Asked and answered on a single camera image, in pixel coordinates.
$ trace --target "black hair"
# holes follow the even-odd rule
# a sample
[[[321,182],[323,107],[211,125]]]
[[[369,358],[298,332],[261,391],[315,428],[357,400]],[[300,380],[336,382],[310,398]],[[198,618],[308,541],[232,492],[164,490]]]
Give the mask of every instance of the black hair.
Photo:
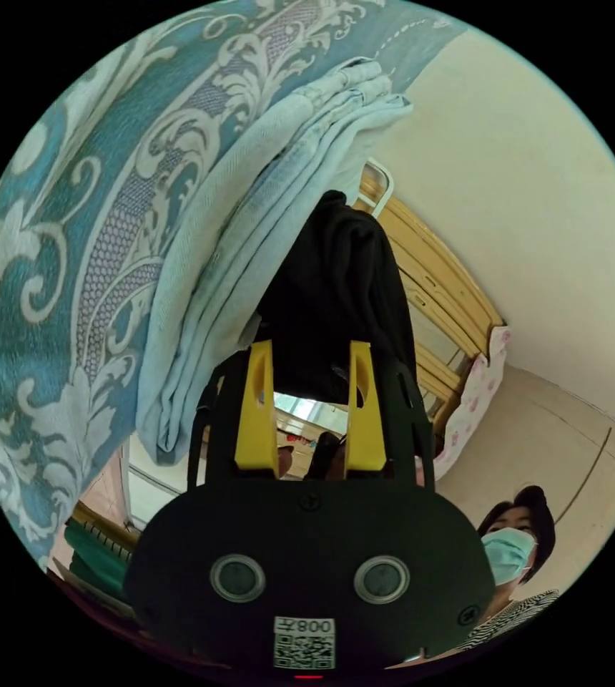
[[[540,569],[541,566],[550,558],[556,545],[556,526],[553,515],[548,509],[546,495],[541,487],[525,487],[522,489],[514,501],[502,501],[497,503],[486,515],[481,525],[477,527],[480,537],[483,537],[488,528],[506,511],[511,508],[529,508],[529,517],[534,537],[538,543],[536,556],[531,570],[522,578],[520,584],[528,582]]]

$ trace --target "green object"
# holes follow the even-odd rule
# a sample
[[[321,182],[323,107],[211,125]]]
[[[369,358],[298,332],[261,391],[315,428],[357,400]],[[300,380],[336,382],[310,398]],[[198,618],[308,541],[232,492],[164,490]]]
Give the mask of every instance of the green object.
[[[89,531],[74,520],[67,523],[64,539],[74,549],[69,571],[102,592],[126,602],[122,588],[129,560],[119,555],[120,547],[96,528],[92,529]]]

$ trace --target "blue patterned curtain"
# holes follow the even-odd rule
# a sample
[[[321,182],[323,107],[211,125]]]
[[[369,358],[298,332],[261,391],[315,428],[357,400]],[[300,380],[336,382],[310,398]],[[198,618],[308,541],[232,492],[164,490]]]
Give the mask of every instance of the blue patterned curtain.
[[[42,567],[134,431],[159,270],[216,161],[346,59],[403,92],[465,29],[400,0],[224,0],[118,47],[34,125],[0,179],[0,505]]]

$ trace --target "black cloth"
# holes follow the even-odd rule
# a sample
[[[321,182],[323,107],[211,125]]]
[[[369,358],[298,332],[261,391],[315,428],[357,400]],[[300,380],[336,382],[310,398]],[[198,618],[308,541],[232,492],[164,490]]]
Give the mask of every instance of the black cloth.
[[[351,341],[394,355],[416,379],[410,311],[390,243],[342,193],[324,194],[258,312],[255,340],[272,339],[275,391],[347,404]]]

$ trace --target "striped shirt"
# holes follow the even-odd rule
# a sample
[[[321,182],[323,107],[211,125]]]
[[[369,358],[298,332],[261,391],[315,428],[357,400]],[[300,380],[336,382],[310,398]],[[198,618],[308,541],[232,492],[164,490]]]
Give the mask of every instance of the striped shirt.
[[[513,601],[501,612],[477,625],[467,637],[467,640],[458,646],[460,651],[474,649],[505,632],[514,630],[522,623],[536,617],[544,608],[550,606],[560,596],[557,589],[535,594],[523,601]]]

